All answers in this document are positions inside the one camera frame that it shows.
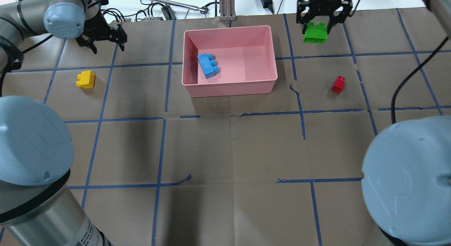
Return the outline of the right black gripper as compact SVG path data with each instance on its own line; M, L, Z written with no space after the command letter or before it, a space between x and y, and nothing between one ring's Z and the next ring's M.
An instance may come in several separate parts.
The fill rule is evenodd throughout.
M298 0L296 2L296 23L303 25L302 33L305 33L310 21L317 16L329 17L327 34L333 26L344 23L351 16L354 8L352 0Z

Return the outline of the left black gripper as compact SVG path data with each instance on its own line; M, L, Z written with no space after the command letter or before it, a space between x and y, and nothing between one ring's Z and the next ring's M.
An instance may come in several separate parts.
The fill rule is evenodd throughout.
M114 26L110 26L106 22L103 13L99 10L93 18L85 21L82 35L76 38L76 42L80 47L87 47L94 54L97 54L95 41L114 42L124 52L128 36L121 24L116 23Z

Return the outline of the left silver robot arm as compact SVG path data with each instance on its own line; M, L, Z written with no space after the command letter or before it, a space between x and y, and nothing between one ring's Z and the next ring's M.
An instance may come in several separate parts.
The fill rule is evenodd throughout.
M93 53L95 41L124 49L127 35L109 26L100 0L18 0L1 6L1 81L21 68L24 39L49 33L75 39ZM1 96L1 226L23 246L110 246L67 182L74 160L63 119L45 103Z

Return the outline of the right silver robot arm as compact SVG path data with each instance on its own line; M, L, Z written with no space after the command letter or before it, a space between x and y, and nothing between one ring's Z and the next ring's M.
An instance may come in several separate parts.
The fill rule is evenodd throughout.
M366 151L362 191L375 222L366 246L450 245L450 117L396 121L395 114L402 87L438 52L399 84L391 125Z

